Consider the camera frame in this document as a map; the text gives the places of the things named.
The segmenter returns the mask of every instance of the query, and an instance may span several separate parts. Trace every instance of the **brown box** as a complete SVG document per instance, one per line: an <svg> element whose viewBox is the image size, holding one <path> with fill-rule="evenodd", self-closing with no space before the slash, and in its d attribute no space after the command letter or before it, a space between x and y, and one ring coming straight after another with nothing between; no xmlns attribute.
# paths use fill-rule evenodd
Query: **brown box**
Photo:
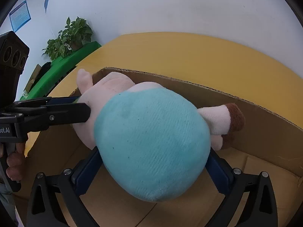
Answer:
<svg viewBox="0 0 303 227"><path fill-rule="evenodd" d="M93 75L94 83L109 72L118 71L135 83L153 81L179 93L197 108L234 102L246 117L245 128L235 136L233 148L221 150L219 156L231 167L245 173L270 175L278 207L278 224L286 226L303 201L302 163L303 131L283 117L246 100L205 86L156 74L117 68L104 68ZM19 199L29 198L35 175L60 174L74 167L90 150L80 141L71 125L53 126L40 132L27 158L28 170ZM235 226L245 205L244 195L229 226ZM62 197L58 199L69 226L76 226ZM207 174L202 172L193 186L177 199L150 203L140 201L125 192L102 166L88 192L81 200L100 226L124 227L184 227L205 226L223 200ZM25 207L17 206L21 218Z"/></svg>
<svg viewBox="0 0 303 227"><path fill-rule="evenodd" d="M31 74L31 77L29 78L25 88L24 88L24 91L26 91L27 93L29 93L30 89L31 89L31 86L34 84L40 70L41 70L41 66L39 64L37 64L37 66L35 67L33 73Z"/></svg>

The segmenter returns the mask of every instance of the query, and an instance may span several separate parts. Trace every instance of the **hand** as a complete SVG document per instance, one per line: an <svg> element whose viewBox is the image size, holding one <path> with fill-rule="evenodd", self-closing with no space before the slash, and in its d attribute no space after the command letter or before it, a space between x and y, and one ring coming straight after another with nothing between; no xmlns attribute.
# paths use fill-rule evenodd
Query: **hand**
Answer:
<svg viewBox="0 0 303 227"><path fill-rule="evenodd" d="M11 153L7 157L7 165L9 166L6 170L7 176L13 181L20 181L23 178L25 171L25 142L16 143L16 151ZM3 156L3 144L0 143L0 157Z"/></svg>

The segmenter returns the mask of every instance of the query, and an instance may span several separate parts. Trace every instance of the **green leaves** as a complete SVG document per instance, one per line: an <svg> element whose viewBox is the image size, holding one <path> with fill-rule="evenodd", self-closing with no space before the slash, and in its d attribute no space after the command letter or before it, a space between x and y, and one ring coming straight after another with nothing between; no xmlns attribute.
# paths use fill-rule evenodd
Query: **green leaves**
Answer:
<svg viewBox="0 0 303 227"><path fill-rule="evenodd" d="M87 42L91 41L93 32L85 19L77 17L76 20L71 22L68 17L66 21L65 30L58 32L57 39L50 39L47 41L47 48L44 54L48 54L51 60L58 57L67 57L72 54L70 43L79 45L82 44L82 40Z"/></svg>

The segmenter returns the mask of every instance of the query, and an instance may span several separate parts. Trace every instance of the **metal bolt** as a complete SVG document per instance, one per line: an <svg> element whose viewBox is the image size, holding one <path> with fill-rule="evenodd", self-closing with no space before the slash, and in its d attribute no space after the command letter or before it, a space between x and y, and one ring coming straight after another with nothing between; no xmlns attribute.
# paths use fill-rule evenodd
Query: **metal bolt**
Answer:
<svg viewBox="0 0 303 227"><path fill-rule="evenodd" d="M237 175L239 175L239 174L241 174L241 170L239 169L239 168L235 168L234 169L234 174L237 174Z"/></svg>
<svg viewBox="0 0 303 227"><path fill-rule="evenodd" d="M65 169L63 173L64 175L69 175L72 173L72 169Z"/></svg>
<svg viewBox="0 0 303 227"><path fill-rule="evenodd" d="M268 177L268 173L267 172L262 172L262 176L263 177Z"/></svg>
<svg viewBox="0 0 303 227"><path fill-rule="evenodd" d="M38 173L37 174L37 178L42 178L43 177L43 173Z"/></svg>

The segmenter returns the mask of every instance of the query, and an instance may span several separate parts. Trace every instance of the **green tablecloth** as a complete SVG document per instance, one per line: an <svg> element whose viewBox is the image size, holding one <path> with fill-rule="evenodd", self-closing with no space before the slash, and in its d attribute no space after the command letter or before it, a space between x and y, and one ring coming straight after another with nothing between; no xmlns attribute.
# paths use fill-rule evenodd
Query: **green tablecloth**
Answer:
<svg viewBox="0 0 303 227"><path fill-rule="evenodd" d="M81 49L73 52L70 56L62 58L61 56L53 60L51 68L43 75L38 83L28 93L26 99L40 98L49 93L54 85L66 75L68 71L73 69L81 60L87 57L89 54L100 48L101 45L98 42L91 42L85 44Z"/></svg>

